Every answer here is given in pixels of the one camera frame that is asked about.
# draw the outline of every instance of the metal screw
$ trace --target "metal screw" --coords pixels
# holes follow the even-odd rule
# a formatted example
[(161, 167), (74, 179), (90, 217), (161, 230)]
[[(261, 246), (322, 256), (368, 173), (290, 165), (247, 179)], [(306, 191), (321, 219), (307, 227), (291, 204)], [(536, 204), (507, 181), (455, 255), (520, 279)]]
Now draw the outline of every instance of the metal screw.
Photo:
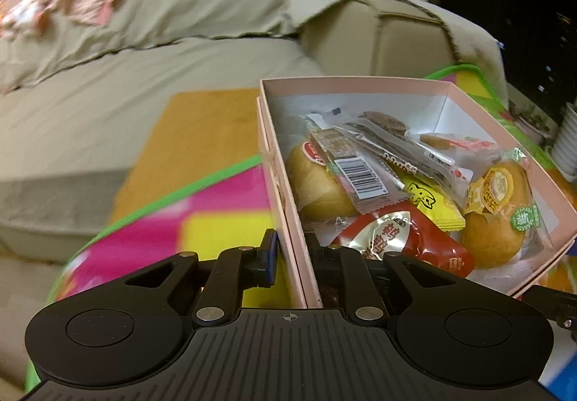
[(380, 308), (376, 308), (376, 306), (362, 306), (357, 309), (355, 315), (362, 320), (374, 321), (382, 318), (384, 313)]
[(203, 321), (216, 321), (224, 316), (224, 311), (216, 306), (206, 306), (196, 312), (196, 317)]

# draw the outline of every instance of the green round label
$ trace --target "green round label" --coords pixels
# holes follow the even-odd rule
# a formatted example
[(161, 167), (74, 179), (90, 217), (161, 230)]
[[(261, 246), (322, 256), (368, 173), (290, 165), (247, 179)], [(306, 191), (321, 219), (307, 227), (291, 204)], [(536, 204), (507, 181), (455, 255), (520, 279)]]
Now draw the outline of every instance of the green round label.
[(535, 217), (533, 216), (533, 210), (530, 207), (518, 208), (511, 216), (511, 226), (520, 232), (529, 230), (534, 223)]

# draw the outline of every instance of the open cardboard box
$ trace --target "open cardboard box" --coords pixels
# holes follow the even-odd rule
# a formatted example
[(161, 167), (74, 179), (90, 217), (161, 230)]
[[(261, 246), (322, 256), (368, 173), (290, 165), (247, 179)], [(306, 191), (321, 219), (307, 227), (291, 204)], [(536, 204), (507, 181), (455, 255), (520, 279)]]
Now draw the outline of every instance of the open cardboard box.
[[(294, 132), (290, 124), (295, 116), (337, 106), (351, 113), (381, 111), (405, 122), (413, 133), (458, 133), (496, 142), (504, 149), (520, 146), (465, 92), (451, 82), (439, 80), (389, 77), (262, 80), (258, 104), (261, 151), (269, 189), (278, 208), (285, 212), (284, 217), (280, 217), (280, 210), (276, 213), (285, 227), (281, 237), (283, 254), (295, 306), (322, 306), (278, 138)], [(577, 235), (577, 213), (541, 166), (533, 159), (530, 162), (529, 182), (552, 247), (541, 251), (531, 269), (516, 269), (512, 275), (499, 272), (494, 279), (485, 278), (484, 284), (512, 296), (523, 293), (561, 259)]]

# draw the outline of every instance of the beige sofa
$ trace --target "beige sofa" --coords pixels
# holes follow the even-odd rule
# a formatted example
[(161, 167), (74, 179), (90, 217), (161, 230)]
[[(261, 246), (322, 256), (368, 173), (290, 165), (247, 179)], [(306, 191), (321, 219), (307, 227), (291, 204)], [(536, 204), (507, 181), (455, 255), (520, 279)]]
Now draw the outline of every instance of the beige sofa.
[(64, 263), (105, 225), (170, 96), (461, 62), (506, 101), (495, 40), (416, 0), (119, 0), (106, 27), (53, 14), (41, 39), (0, 39), (0, 376), (22, 382), (24, 328), (58, 269), (22, 258)]

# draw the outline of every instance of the white ribbed container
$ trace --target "white ribbed container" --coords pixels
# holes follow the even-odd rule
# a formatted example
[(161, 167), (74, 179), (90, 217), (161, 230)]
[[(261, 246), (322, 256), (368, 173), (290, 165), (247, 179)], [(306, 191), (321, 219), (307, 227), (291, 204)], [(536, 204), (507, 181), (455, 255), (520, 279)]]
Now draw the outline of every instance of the white ribbed container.
[(564, 177), (573, 177), (577, 172), (577, 113), (570, 103), (563, 124), (551, 150), (551, 159)]

